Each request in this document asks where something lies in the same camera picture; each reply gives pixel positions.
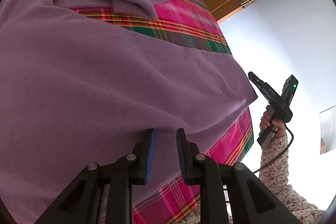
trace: white wall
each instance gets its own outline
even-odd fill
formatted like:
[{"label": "white wall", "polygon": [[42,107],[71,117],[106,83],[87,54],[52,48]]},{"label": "white wall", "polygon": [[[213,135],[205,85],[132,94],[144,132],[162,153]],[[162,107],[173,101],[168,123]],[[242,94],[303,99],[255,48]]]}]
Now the white wall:
[{"label": "white wall", "polygon": [[[295,138],[289,155],[289,182],[309,202],[327,209],[336,194],[336,150],[320,155],[319,113],[336,105],[336,7],[332,0],[260,0],[220,24],[233,56],[281,94],[293,74],[299,85],[288,123]],[[243,162],[260,166],[256,142],[267,104],[251,109],[255,144]]]}]

